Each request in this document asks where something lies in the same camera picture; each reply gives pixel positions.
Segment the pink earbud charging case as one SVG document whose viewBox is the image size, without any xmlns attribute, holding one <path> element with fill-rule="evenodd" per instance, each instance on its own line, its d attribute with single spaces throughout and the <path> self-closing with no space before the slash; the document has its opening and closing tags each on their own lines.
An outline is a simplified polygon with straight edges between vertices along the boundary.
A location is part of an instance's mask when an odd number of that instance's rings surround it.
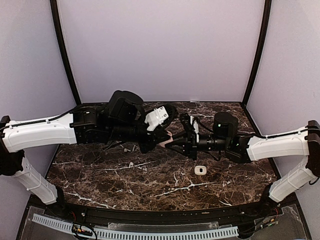
<svg viewBox="0 0 320 240">
<path fill-rule="evenodd" d="M 161 146 L 162 148 L 165 148 L 165 145 L 168 143 L 173 142 L 173 134 L 170 131 L 167 131 L 167 135 L 169 136 L 169 139 L 163 142 L 160 142 L 158 145 Z"/>
</svg>

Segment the white charging case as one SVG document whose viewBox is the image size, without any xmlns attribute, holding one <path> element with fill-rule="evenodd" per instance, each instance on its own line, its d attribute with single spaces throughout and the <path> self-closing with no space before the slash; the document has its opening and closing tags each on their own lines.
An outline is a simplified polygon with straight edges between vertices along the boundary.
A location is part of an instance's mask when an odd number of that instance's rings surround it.
<svg viewBox="0 0 320 240">
<path fill-rule="evenodd" d="M 204 176 L 207 174 L 207 167 L 204 166 L 204 165 L 196 165 L 194 167 L 194 173 L 197 175 L 197 176 Z"/>
</svg>

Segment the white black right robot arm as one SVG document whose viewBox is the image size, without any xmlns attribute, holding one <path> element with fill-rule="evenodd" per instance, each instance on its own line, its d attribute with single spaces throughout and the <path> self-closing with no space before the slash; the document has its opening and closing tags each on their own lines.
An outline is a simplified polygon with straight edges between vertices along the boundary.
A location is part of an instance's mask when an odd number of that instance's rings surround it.
<svg viewBox="0 0 320 240">
<path fill-rule="evenodd" d="M 200 121 L 188 114 L 180 115 L 184 131 L 174 135 L 165 147 L 196 159 L 198 152 L 224 151 L 225 157 L 237 164 L 251 163 L 261 159 L 302 156 L 301 162 L 281 179 L 264 190 L 261 201 L 255 205 L 255 213 L 266 217 L 275 208 L 275 203 L 288 195 L 312 184 L 320 177 L 320 125 L 316 120 L 307 126 L 275 135 L 238 133 L 238 119 L 228 112 L 214 115 L 213 127 L 208 135 L 200 135 Z"/>
</svg>

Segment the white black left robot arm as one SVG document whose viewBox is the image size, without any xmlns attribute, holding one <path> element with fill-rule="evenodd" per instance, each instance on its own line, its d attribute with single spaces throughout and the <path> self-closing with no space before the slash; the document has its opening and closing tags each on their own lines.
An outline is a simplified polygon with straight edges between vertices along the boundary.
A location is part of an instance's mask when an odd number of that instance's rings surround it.
<svg viewBox="0 0 320 240">
<path fill-rule="evenodd" d="M 110 141 L 133 142 L 142 153 L 170 139 L 167 127 L 177 115 L 174 106 L 164 104 L 146 111 L 141 97 L 117 90 L 108 103 L 81 104 L 58 116 L 0 121 L 0 173 L 11 176 L 35 194 L 60 218 L 67 218 L 70 206 L 63 191 L 49 183 L 28 161 L 25 149 L 55 144 L 91 144 Z"/>
</svg>

